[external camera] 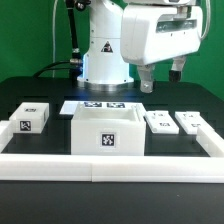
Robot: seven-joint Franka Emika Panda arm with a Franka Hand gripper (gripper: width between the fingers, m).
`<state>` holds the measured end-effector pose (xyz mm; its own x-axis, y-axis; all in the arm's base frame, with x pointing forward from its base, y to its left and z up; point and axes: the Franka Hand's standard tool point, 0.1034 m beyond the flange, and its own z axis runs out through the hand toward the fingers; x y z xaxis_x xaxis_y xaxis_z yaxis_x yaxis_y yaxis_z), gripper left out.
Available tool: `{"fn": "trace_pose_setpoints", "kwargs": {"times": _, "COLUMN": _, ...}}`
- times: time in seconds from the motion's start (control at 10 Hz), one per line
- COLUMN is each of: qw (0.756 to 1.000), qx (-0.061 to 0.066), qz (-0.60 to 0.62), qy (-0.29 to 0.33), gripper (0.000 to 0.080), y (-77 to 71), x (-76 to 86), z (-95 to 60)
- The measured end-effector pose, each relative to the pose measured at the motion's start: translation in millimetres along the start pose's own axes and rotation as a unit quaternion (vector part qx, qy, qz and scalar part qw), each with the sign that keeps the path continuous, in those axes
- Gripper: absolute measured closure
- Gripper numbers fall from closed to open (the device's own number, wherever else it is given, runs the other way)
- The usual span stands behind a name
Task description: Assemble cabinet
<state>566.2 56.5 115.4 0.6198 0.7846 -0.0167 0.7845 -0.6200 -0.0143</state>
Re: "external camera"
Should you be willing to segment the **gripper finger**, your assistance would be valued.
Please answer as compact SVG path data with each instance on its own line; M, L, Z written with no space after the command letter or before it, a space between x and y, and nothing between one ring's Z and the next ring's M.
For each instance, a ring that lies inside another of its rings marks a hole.
M169 81L170 82L179 82L182 77L182 71L186 63L185 56L179 56L173 59L173 64L169 70Z
M138 75L140 77L140 90L144 93L151 93L153 91L154 69L155 66L153 64L137 67Z

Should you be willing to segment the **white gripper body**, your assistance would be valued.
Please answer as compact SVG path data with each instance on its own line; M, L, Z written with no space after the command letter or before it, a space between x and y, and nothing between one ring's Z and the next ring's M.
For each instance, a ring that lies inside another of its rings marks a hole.
M178 7L128 5L123 13L120 51L123 60L148 65L199 49L202 10L187 9L181 17Z

